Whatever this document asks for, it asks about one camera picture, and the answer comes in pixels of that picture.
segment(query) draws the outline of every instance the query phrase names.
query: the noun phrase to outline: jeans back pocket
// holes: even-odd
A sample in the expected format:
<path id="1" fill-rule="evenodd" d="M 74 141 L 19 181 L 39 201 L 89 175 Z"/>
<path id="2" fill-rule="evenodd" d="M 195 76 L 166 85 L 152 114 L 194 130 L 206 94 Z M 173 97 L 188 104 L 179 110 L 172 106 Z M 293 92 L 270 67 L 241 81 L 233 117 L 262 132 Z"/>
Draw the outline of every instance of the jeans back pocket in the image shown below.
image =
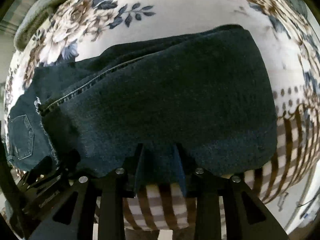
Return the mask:
<path id="1" fill-rule="evenodd" d="M 20 115 L 9 124 L 9 139 L 12 155 L 18 160 L 23 160 L 32 155 L 34 132 L 26 115 Z"/>

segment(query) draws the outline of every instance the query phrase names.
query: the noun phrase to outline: floral fabric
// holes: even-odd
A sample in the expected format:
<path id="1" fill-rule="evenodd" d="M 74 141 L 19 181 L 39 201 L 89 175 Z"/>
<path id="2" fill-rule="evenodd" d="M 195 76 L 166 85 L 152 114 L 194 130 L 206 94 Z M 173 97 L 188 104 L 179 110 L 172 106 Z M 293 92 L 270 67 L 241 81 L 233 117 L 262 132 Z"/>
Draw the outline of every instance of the floral fabric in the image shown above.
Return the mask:
<path id="1" fill-rule="evenodd" d="M 4 99 L 7 146 L 10 109 L 29 87 L 36 67 L 96 57 L 115 44 L 224 24 L 240 24 L 250 31 L 268 71 L 278 115 L 277 150 L 263 167 L 240 176 L 263 202 L 274 200 L 319 159 L 319 41 L 286 0 L 66 1 L 26 49 L 13 55 Z M 223 203 L 220 207 L 224 223 Z M 195 223 L 195 211 L 196 200 L 184 199 L 175 184 L 166 189 L 150 185 L 124 201 L 125 226 L 131 229 L 188 227 Z"/>

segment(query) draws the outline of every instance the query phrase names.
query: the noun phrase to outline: dark denim jeans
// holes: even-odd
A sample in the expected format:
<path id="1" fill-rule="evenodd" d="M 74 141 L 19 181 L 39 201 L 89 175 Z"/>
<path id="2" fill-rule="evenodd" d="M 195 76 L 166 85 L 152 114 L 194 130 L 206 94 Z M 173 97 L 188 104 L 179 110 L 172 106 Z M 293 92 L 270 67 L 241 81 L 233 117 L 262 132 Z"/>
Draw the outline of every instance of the dark denim jeans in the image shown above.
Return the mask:
<path id="1" fill-rule="evenodd" d="M 162 183 L 175 181 L 175 142 L 216 175 L 260 167 L 276 150 L 268 74 L 250 33 L 238 25 L 37 68 L 10 115 L 12 148 L 19 144 L 13 163 L 24 167 L 52 148 L 58 160 L 76 149 L 77 169 L 103 176 L 144 143 L 146 183 Z"/>

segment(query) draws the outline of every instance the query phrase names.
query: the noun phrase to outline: cable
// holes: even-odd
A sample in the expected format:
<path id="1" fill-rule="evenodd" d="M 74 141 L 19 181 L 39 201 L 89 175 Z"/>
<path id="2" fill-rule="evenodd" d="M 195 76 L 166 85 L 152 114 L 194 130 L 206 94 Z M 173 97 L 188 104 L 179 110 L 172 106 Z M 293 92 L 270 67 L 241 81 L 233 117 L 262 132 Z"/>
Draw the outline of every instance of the cable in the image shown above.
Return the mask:
<path id="1" fill-rule="evenodd" d="M 310 202 L 315 201 L 316 198 L 317 198 L 319 195 L 320 195 L 320 192 L 318 192 L 318 193 L 313 197 L 313 199 L 311 199 L 310 201 L 308 201 L 308 202 L 306 202 L 306 203 L 304 203 L 304 204 L 299 204 L 299 205 L 297 205 L 297 207 L 299 208 L 299 207 L 303 207 L 303 206 L 305 206 L 305 205 L 308 205 Z"/>

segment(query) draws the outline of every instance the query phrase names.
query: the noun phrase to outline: bolt head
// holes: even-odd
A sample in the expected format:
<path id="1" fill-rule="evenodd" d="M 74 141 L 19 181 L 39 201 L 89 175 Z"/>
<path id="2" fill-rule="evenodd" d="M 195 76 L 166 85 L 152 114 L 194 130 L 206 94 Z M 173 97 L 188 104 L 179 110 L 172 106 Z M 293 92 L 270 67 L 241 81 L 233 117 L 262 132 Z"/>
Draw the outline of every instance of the bolt head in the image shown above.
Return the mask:
<path id="1" fill-rule="evenodd" d="M 86 183 L 87 181 L 88 181 L 88 177 L 86 177 L 86 176 L 82 176 L 79 178 L 80 183 Z"/>
<path id="2" fill-rule="evenodd" d="M 196 174 L 204 174 L 203 168 L 196 168 Z"/>
<path id="3" fill-rule="evenodd" d="M 116 169 L 116 174 L 118 174 L 118 175 L 124 174 L 124 172 L 125 172 L 124 168 Z"/>
<path id="4" fill-rule="evenodd" d="M 235 182 L 235 183 L 239 183 L 241 181 L 240 177 L 238 176 L 232 176 L 232 181 Z"/>

